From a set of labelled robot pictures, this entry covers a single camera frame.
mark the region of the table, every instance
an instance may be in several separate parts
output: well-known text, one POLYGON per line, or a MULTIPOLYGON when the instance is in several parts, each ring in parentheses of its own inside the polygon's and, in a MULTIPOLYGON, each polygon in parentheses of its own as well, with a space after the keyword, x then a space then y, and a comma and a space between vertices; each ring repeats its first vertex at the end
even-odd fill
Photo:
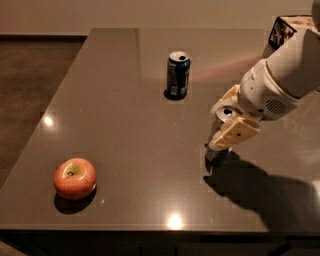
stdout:
POLYGON ((204 165, 209 110, 259 60, 265 38, 255 29, 93 29, 0 191, 0 229, 319 234, 317 93, 261 123, 213 176, 204 165), (174 50, 192 61, 181 101, 163 96, 174 50), (98 176, 80 204, 53 187, 73 157, 98 176))

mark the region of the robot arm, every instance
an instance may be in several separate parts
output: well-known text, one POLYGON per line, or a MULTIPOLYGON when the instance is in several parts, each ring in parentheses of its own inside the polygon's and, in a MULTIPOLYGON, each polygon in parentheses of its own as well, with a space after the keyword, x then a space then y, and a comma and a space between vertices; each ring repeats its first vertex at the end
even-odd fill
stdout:
MULTIPOLYGON (((320 24, 320 0, 312 8, 320 24)), ((259 133, 261 120, 277 120, 320 86, 320 33, 299 30, 270 57, 260 60, 211 109, 214 116, 206 159, 226 162, 232 147, 259 133)))

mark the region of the apple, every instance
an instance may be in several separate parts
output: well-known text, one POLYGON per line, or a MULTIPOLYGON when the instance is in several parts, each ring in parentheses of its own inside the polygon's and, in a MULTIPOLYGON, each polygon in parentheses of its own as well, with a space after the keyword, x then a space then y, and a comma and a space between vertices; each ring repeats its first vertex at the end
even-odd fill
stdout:
POLYGON ((56 170, 54 186, 61 197, 81 200, 95 189, 96 170, 88 160, 72 158, 56 170))

